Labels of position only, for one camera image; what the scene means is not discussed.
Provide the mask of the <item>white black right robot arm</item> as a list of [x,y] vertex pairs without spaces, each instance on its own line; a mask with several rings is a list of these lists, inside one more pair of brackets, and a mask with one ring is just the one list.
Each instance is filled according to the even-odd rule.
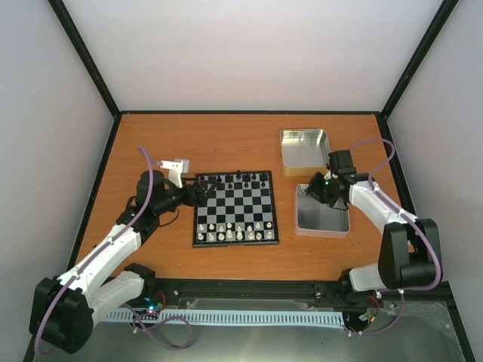
[[328,154],[328,172],[316,173],[306,189],[328,207],[338,201],[358,208],[382,236],[376,263],[347,269],[340,276],[343,295],[382,290],[432,290],[442,279],[438,226],[389,198],[368,173],[359,173],[349,150]]

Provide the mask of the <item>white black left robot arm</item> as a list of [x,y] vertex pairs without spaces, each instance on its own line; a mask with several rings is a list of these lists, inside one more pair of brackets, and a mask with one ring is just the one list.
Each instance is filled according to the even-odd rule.
[[131,264],[118,277],[110,275],[160,227],[163,214],[183,205],[205,205],[210,191],[212,187],[195,179],[176,185],[161,171],[143,172],[136,195],[128,199],[107,236],[70,270],[36,286],[29,322],[35,353],[41,353],[45,341],[74,354],[118,307],[132,299],[143,304],[154,300],[157,285],[151,269]]

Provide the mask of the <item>pink metal tin base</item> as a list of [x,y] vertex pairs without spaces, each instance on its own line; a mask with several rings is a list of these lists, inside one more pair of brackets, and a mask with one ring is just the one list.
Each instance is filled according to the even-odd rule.
[[349,210],[342,200],[333,207],[306,193],[308,184],[298,184],[295,193],[295,233],[319,238],[345,238],[350,231]]

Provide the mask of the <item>black white chessboard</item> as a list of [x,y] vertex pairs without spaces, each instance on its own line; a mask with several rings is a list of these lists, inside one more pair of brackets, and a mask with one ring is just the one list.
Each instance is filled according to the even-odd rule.
[[[197,173],[197,176],[204,174],[205,176],[215,175],[222,176],[223,185],[220,188],[216,188],[216,195],[213,198],[208,199],[206,206],[197,206],[194,210],[193,220],[193,237],[192,246],[194,248],[201,247],[225,247],[232,245],[273,245],[279,243],[278,223],[275,209],[275,193],[273,188],[272,172],[269,170],[240,170],[241,181],[237,181],[235,178],[237,171],[230,172],[218,172],[218,173]],[[244,175],[249,173],[252,176],[253,173],[257,174],[257,180],[248,181],[250,187],[245,188]],[[264,188],[252,189],[252,182],[260,181],[260,174],[266,174],[266,186]],[[225,176],[227,174],[232,175],[232,189],[227,188],[227,182]],[[234,238],[226,240],[226,224],[232,223],[232,231]],[[255,224],[259,222],[261,229],[255,229]],[[266,224],[272,223],[272,228],[268,229]],[[215,230],[209,229],[210,224],[215,224]],[[200,232],[198,230],[199,225],[204,225],[205,230]],[[237,225],[242,226],[244,237],[242,240],[236,239]],[[250,241],[248,239],[247,226],[251,225],[254,232],[255,239]],[[225,234],[225,240],[218,240],[218,233],[223,232]],[[261,240],[256,239],[256,233],[262,233]],[[204,240],[199,241],[197,234],[202,233]],[[215,234],[215,241],[208,240],[208,233]]]

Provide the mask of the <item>gold metal tin lid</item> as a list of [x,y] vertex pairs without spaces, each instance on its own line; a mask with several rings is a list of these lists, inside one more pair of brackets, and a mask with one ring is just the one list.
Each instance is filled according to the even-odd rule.
[[280,150],[284,176],[312,176],[328,171],[331,147],[323,129],[281,130]]

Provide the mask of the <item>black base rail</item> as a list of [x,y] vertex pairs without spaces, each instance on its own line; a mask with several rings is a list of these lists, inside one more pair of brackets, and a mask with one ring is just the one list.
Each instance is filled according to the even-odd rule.
[[158,278],[155,288],[169,302],[181,299],[294,299],[304,302],[334,299],[336,281],[255,281],[223,279]]

